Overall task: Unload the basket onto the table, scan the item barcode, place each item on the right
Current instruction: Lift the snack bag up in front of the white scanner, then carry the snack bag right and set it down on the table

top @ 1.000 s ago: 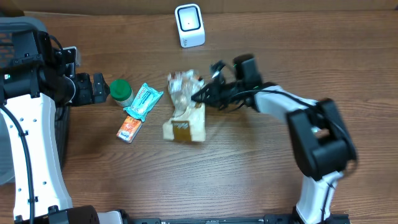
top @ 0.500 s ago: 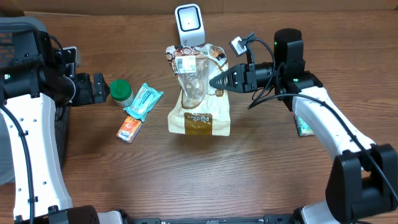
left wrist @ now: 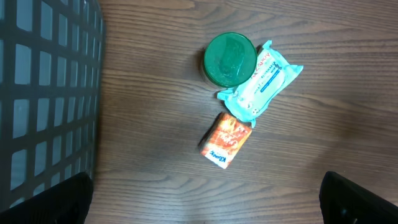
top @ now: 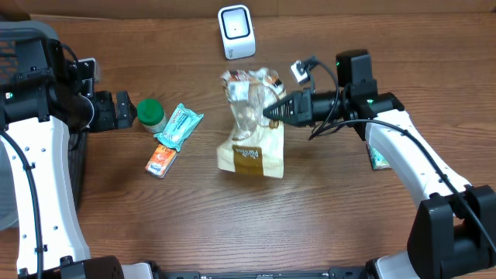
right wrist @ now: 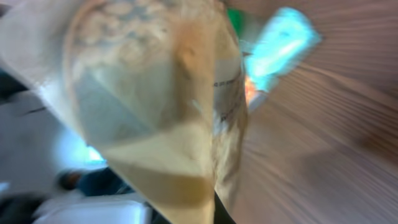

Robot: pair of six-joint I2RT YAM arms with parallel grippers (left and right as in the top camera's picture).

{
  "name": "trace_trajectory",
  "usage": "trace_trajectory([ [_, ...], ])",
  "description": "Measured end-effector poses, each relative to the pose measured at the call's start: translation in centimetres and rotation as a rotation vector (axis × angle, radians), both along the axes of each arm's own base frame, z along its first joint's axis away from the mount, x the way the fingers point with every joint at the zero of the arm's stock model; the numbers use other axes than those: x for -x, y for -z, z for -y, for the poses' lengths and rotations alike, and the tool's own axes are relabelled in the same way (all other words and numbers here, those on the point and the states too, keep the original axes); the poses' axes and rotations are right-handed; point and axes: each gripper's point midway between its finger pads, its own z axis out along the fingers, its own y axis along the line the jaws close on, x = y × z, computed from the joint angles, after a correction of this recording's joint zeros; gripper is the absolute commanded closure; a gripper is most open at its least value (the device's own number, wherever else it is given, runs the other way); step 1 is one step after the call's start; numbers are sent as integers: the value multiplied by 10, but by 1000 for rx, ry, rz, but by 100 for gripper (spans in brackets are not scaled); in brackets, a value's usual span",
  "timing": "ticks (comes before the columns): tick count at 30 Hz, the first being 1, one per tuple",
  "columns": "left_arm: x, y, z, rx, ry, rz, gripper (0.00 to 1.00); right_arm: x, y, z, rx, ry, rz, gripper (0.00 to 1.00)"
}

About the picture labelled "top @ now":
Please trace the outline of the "teal small tissue packet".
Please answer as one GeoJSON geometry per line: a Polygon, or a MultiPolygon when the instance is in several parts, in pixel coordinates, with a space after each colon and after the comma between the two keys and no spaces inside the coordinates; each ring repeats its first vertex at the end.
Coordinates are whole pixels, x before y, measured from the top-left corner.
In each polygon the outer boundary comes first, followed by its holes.
{"type": "Polygon", "coordinates": [[[367,152],[369,154],[370,164],[374,171],[391,169],[391,165],[377,149],[367,145],[367,152]]]}

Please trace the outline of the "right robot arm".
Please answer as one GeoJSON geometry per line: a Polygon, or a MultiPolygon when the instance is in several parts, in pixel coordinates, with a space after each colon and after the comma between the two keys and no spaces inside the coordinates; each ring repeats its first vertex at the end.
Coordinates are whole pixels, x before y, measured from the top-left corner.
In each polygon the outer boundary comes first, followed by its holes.
{"type": "Polygon", "coordinates": [[[313,137],[349,126],[390,164],[417,209],[406,249],[363,267],[332,267],[330,278],[454,278],[495,265],[495,193],[449,167],[415,128],[392,93],[380,93],[366,50],[337,54],[333,91],[318,93],[311,57],[292,64],[301,85],[268,105],[265,117],[302,127],[313,137]]]}

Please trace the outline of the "beige brown snack pouch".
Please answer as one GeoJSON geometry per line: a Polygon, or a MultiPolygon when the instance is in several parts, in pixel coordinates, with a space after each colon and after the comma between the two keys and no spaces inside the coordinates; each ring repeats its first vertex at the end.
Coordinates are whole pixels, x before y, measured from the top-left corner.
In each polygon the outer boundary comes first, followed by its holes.
{"type": "Polygon", "coordinates": [[[284,123],[263,115],[286,90],[276,71],[234,70],[222,74],[235,119],[228,139],[217,148],[218,168],[237,174],[284,176],[284,123]]]}

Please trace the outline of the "teal long snack packet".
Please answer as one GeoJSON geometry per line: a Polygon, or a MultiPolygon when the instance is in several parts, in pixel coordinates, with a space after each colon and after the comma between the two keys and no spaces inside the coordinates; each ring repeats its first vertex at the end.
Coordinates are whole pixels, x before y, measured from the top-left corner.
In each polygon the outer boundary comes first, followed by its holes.
{"type": "Polygon", "coordinates": [[[153,135],[161,144],[177,152],[181,151],[184,141],[193,133],[204,118],[182,103],[179,103],[162,132],[153,135]]]}

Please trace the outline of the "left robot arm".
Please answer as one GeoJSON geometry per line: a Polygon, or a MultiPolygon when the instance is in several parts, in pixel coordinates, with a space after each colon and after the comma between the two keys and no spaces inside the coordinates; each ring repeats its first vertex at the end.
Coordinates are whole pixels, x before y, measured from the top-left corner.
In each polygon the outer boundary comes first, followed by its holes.
{"type": "Polygon", "coordinates": [[[29,22],[2,25],[1,39],[16,68],[1,86],[1,140],[19,218],[18,277],[156,277],[149,262],[91,256],[71,187],[71,136],[129,128],[128,93],[96,91],[96,63],[29,22]]]}

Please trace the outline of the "orange small packet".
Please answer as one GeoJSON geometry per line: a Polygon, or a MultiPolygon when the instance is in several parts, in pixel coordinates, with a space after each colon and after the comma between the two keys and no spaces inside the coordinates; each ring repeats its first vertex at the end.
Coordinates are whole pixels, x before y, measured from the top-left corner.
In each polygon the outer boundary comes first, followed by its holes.
{"type": "Polygon", "coordinates": [[[177,158],[177,151],[159,144],[145,166],[145,170],[154,177],[164,178],[177,158]]]}

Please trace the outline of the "green-lidded jar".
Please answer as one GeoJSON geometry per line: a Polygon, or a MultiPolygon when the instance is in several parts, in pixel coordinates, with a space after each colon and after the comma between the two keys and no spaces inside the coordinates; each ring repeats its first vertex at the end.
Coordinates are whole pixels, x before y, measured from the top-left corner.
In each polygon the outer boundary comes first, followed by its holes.
{"type": "Polygon", "coordinates": [[[144,99],[137,106],[137,118],[150,133],[161,133],[167,125],[167,115],[156,99],[144,99]]]}

